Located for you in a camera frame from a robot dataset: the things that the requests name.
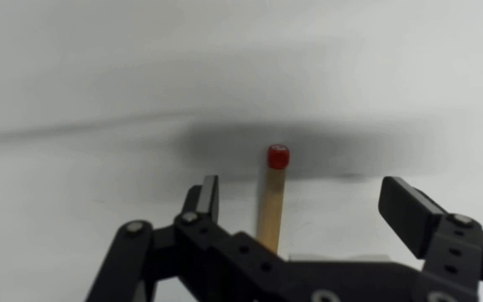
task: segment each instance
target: white background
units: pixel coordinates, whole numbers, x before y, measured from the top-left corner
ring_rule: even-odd
[[[419,266],[381,175],[483,222],[483,1],[0,0],[0,300],[84,300],[116,227],[208,172],[252,232],[275,140],[282,254]]]

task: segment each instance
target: black metal bracket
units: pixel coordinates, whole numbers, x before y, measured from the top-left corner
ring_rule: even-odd
[[[218,175],[188,190],[168,227],[131,221],[117,231],[87,302],[148,302],[178,276],[203,302],[471,302],[483,279],[483,229],[449,214],[399,177],[384,177],[379,211],[421,271],[381,261],[285,261],[218,219]]]

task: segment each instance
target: wooden match stick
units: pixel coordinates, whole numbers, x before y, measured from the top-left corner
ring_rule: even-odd
[[[272,144],[267,159],[268,169],[262,190],[257,237],[262,244],[277,253],[290,150],[283,144]]]

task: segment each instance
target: screw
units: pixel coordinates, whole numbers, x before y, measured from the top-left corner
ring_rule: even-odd
[[[340,298],[330,289],[319,288],[312,291],[310,302],[340,302]]]
[[[429,291],[428,302],[458,302],[458,300],[446,291]]]
[[[127,222],[126,229],[131,231],[131,232],[138,232],[143,229],[143,221],[131,221]]]
[[[195,211],[188,211],[181,214],[181,221],[186,224],[193,224],[198,219],[198,214]]]
[[[460,226],[473,226],[473,219],[470,216],[465,214],[453,214],[453,219],[456,224]]]

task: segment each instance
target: white surface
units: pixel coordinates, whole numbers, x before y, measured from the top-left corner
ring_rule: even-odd
[[[206,172],[252,231],[272,140],[283,254],[418,264],[379,179],[483,221],[483,1],[0,0],[0,300],[82,300],[116,227]]]

